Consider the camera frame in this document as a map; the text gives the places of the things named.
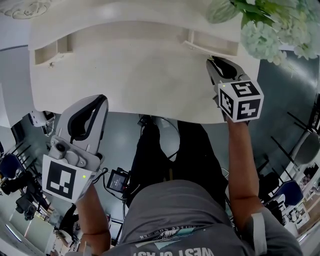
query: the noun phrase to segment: white marker cube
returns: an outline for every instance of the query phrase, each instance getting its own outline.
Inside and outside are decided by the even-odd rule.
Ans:
[[[258,119],[264,94],[256,81],[218,84],[219,107],[233,122]]]

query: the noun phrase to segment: person's left arm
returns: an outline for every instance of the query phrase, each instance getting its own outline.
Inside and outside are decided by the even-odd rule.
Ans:
[[[85,242],[90,245],[94,255],[101,255],[108,251],[111,246],[109,223],[93,184],[90,185],[84,197],[76,203],[76,208],[83,232],[79,251],[83,252]]]

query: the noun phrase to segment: green leaf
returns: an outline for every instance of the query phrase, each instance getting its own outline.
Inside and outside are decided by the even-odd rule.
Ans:
[[[243,17],[242,17],[242,21],[241,21],[241,29],[243,29],[243,27],[250,21],[250,19],[248,18],[247,14],[244,13]]]
[[[255,12],[246,12],[245,15],[243,15],[243,17],[246,16],[246,19],[248,19],[247,23],[249,21],[253,21],[255,23],[258,23],[258,22],[263,22],[265,24],[268,24],[270,27],[272,27],[272,24],[274,23],[274,21],[270,18],[268,18],[267,16],[265,15],[259,15]]]
[[[244,3],[244,2],[235,2],[235,6],[238,9],[241,10],[245,10],[246,12],[250,12],[250,13],[256,13],[259,15],[263,15],[264,13],[259,10],[259,8],[256,5],[252,5],[252,4],[248,4],[248,3]]]

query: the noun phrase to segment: shelf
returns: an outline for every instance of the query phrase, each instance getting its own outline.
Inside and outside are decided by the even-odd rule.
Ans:
[[[241,19],[220,24],[206,20],[211,0],[67,0],[32,20],[29,50],[47,45],[76,31],[113,22],[153,22],[239,42]]]

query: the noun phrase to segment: person's right arm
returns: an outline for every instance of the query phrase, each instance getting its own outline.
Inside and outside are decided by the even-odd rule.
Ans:
[[[241,231],[251,214],[264,205],[258,198],[259,178],[249,129],[244,122],[227,120],[229,128],[229,199],[234,221]]]

